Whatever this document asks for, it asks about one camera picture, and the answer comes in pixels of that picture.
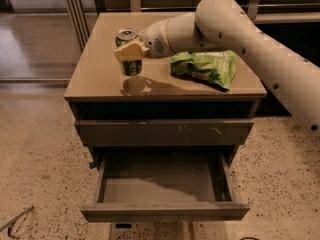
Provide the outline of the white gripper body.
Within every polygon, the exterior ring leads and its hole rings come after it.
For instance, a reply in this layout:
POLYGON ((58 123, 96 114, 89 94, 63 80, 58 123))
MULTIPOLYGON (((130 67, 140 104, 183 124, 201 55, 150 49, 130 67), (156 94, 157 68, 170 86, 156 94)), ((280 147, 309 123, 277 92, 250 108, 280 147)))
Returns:
POLYGON ((174 55, 167 36, 168 22, 168 19, 155 22, 139 33, 140 40, 147 49, 148 58, 165 58, 174 55))

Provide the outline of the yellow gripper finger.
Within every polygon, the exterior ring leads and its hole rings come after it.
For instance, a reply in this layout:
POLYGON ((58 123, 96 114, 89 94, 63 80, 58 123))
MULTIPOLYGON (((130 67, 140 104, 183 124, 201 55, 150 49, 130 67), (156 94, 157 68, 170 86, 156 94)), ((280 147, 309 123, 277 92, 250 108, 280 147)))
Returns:
POLYGON ((139 40, 117 42, 114 49, 114 55, 120 62, 142 60, 148 52, 149 48, 139 40))

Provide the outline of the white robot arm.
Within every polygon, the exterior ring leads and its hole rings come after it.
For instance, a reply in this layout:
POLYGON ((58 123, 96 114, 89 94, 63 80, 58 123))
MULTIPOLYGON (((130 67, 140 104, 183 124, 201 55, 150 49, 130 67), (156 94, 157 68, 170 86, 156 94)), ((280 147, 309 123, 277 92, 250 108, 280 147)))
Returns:
POLYGON ((235 0, 201 0, 114 50, 120 61, 231 50, 311 136, 320 137, 320 68, 257 28, 235 0))

